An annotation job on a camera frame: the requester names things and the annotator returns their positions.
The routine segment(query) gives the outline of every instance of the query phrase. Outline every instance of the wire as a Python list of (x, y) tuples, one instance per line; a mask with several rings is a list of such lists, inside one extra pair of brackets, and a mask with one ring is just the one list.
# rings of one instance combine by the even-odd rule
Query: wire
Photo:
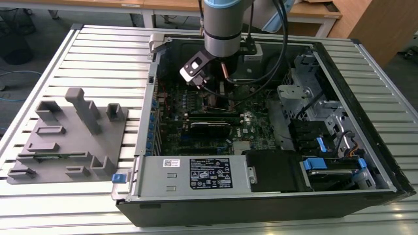
[(0, 74), (0, 77), (4, 76), (4, 75), (8, 75), (11, 73), (36, 73), (39, 76), (42, 76), (40, 72), (31, 71), (31, 70), (19, 70), (19, 71), (8, 71), (8, 70), (4, 70), (4, 69), (0, 69), (0, 70), (6, 71), (6, 73)]
[(165, 16), (162, 16), (162, 15), (159, 15), (163, 19), (166, 19), (166, 17), (169, 18), (169, 19), (175, 19), (178, 16), (174, 16), (174, 17), (170, 17), (170, 16), (167, 16), (167, 15), (165, 15)]
[(24, 101), (27, 99), (4, 99), (4, 98), (0, 98), (0, 100), (3, 101), (11, 101), (11, 102), (19, 102), (19, 101)]
[(203, 19), (203, 7), (202, 7), (202, 0), (198, 0), (198, 2), (199, 2), (201, 19)]
[(331, 156), (334, 156), (334, 157), (337, 156), (337, 154), (338, 154), (338, 148), (339, 148), (342, 139), (344, 139), (345, 135), (346, 135), (348, 133), (350, 133), (350, 132), (353, 132), (353, 131), (352, 131), (352, 130), (346, 130), (346, 131), (341, 134), (341, 136), (338, 137), (338, 139), (337, 139), (337, 145), (335, 145), (335, 148), (334, 148), (334, 150), (333, 150)]
[[(275, 0), (271, 0), (271, 1), (273, 1), (273, 4), (274, 4), (275, 8), (277, 8), (277, 11), (278, 11), (278, 14), (279, 14), (279, 17), (281, 17), (281, 20), (282, 20), (282, 24), (283, 24), (283, 48), (285, 48), (287, 46), (287, 36), (289, 36), (289, 33), (287, 33), (289, 22), (287, 22), (286, 8), (285, 8), (285, 4), (283, 4), (282, 0), (278, 0), (281, 6), (275, 2)], [(259, 77), (258, 79), (251, 80), (249, 82), (235, 82), (230, 78), (226, 78), (227, 82), (230, 82), (234, 85), (250, 85), (250, 84), (258, 83), (259, 81), (265, 80), (270, 75), (274, 76), (275, 72), (277, 72), (277, 68), (282, 64), (282, 60), (283, 60), (282, 59), (282, 57), (283, 57), (282, 54), (283, 53), (281, 52), (281, 56), (279, 56), (279, 59), (278, 59), (275, 65), (273, 66), (273, 68), (269, 71), (269, 73), (266, 73), (262, 77)]]
[(301, 109), (299, 113), (297, 114), (295, 119), (299, 118), (299, 116), (303, 114), (303, 112), (314, 105), (314, 103), (318, 101), (318, 99), (325, 94), (325, 91), (321, 91), (318, 95), (311, 99), (311, 101), (307, 103), (307, 105)]
[(285, 139), (289, 139), (289, 140), (294, 141), (294, 139), (293, 139), (293, 138), (286, 137), (286, 136), (281, 135), (279, 133), (278, 133), (278, 135), (279, 135), (282, 138), (285, 138)]
[(186, 21), (187, 21), (187, 20), (189, 20), (189, 16), (186, 17), (186, 20), (185, 20), (185, 22), (179, 25), (179, 27), (186, 24)]
[(356, 150), (358, 150), (358, 143), (356, 142), (354, 138), (352, 138), (352, 142), (354, 143), (354, 146), (348, 154), (348, 156), (353, 157), (353, 154), (356, 152)]
[[(286, 14), (286, 9), (285, 9), (285, 4), (282, 2), (282, 0), (278, 0), (281, 6), (278, 5), (278, 3), (275, 2), (275, 0), (271, 0), (275, 7), (277, 7), (277, 10), (278, 10), (278, 14), (281, 16), (281, 20), (283, 22), (283, 47), (282, 47), (282, 51), (281, 51), (281, 55), (279, 55), (279, 59), (277, 61), (277, 64), (275, 64), (275, 68), (271, 69), (271, 71), (269, 72), (269, 74), (273, 72), (269, 80), (266, 81), (266, 83), (259, 87), (259, 89), (251, 93), (247, 97), (245, 98), (231, 98), (231, 97), (227, 97), (222, 94), (218, 94), (217, 92), (214, 92), (213, 90), (210, 90), (207, 87), (203, 87), (203, 89), (210, 92), (213, 95), (223, 98), (223, 99), (229, 99), (229, 100), (233, 100), (233, 101), (242, 101), (242, 100), (246, 100), (249, 99), (250, 97), (253, 97), (261, 90), (265, 89), (265, 87), (269, 85), (270, 81), (273, 80), (274, 78), (274, 74), (277, 73), (278, 69), (279, 69), (279, 65), (282, 64), (283, 62), (283, 58), (286, 58), (286, 49), (287, 49), (287, 38), (289, 38), (289, 34), (287, 34), (287, 14)], [(263, 77), (267, 77), (267, 75), (263, 75), (259, 79), (255, 79), (254, 82), (258, 82), (261, 80), (263, 80)], [(249, 85), (249, 84), (253, 84), (254, 82), (251, 83), (237, 83), (238, 85)]]
[(253, 17), (254, 17), (254, 4), (251, 4), (251, 15), (250, 15), (250, 25), (249, 25), (249, 35), (247, 35), (247, 38), (251, 38)]

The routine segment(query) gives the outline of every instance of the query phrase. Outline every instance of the floor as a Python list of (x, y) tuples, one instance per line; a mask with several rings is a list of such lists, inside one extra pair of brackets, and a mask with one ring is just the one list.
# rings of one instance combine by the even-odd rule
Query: floor
[[(111, 25), (111, 26), (132, 26), (131, 17), (128, 14), (118, 13), (87, 13), (60, 11), (60, 19), (52, 20), (47, 10), (34, 10), (32, 21), (38, 31), (27, 36), (30, 47), (32, 48), (35, 58), (31, 62), (11, 66), (0, 59), (0, 70), (32, 70), (43, 72), (54, 57), (54, 54), (60, 46), (60, 43), (68, 33), (74, 23)], [(157, 26), (165, 28), (198, 29), (199, 18), (197, 17), (171, 17), (171, 24), (166, 24), (161, 16), (157, 16)], [(138, 26), (142, 26), (142, 16), (134, 17)], [(401, 56), (396, 56), (390, 64), (385, 68), (386, 73), (393, 79), (396, 85), (409, 99), (413, 106), (418, 107), (417, 93), (417, 75), (418, 64), (405, 60)], [(0, 92), (0, 98), (24, 99), (38, 82), (36, 74), (14, 73), (0, 77), (2, 82), (7, 85), (7, 90)], [(19, 109), (22, 102), (7, 102), (0, 100), (0, 134), (10, 126)]]

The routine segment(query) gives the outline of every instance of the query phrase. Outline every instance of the table leg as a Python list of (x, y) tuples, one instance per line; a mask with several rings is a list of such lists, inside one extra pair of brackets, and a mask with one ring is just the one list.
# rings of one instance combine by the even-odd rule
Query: table leg
[(54, 20), (58, 20), (60, 18), (58, 10), (48, 10), (48, 12)]
[(169, 24), (169, 23), (170, 23), (170, 18), (169, 18), (169, 16), (167, 16), (167, 15), (163, 15), (163, 17), (165, 17), (165, 24)]
[(153, 10), (143, 9), (145, 25), (146, 28), (155, 28), (155, 18)]
[(325, 22), (322, 23), (322, 25), (319, 27), (319, 30), (317, 32), (315, 37), (326, 38), (329, 36), (329, 33), (333, 29), (335, 21), (337, 21), (337, 19), (333, 19), (333, 18), (325, 20)]

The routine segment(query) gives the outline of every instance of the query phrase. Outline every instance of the wooden desk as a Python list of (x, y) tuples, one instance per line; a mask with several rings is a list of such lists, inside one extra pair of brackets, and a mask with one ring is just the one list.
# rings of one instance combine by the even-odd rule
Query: wooden desk
[[(199, 4), (197, 0), (145, 0), (143, 8), (153, 11), (153, 15), (199, 16)], [(334, 26), (335, 20), (341, 19), (339, 12), (330, 12), (322, 3), (301, 2), (294, 5), (289, 13), (289, 21), (295, 23), (321, 24), (317, 34), (313, 36), (326, 37)]]
[[(3, 7), (39, 8), (48, 10), (72, 10), (88, 12), (134, 13), (145, 16), (146, 28), (155, 28), (155, 15), (199, 16), (197, 0), (4, 0)], [(326, 37), (341, 19), (339, 12), (330, 12), (323, 4), (301, 2), (289, 13), (289, 21), (319, 24), (317, 37)]]

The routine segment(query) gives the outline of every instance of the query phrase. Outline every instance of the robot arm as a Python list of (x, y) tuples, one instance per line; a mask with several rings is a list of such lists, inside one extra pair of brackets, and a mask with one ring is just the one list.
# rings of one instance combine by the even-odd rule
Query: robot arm
[[(289, 12), (295, 0), (285, 1)], [(217, 60), (223, 66), (234, 67), (239, 55), (255, 54), (251, 38), (242, 43), (242, 23), (250, 22), (254, 4), (253, 26), (267, 32), (277, 32), (282, 26), (278, 11), (271, 0), (205, 0), (205, 50), (189, 60), (181, 74), (198, 88), (205, 86), (202, 69)]]

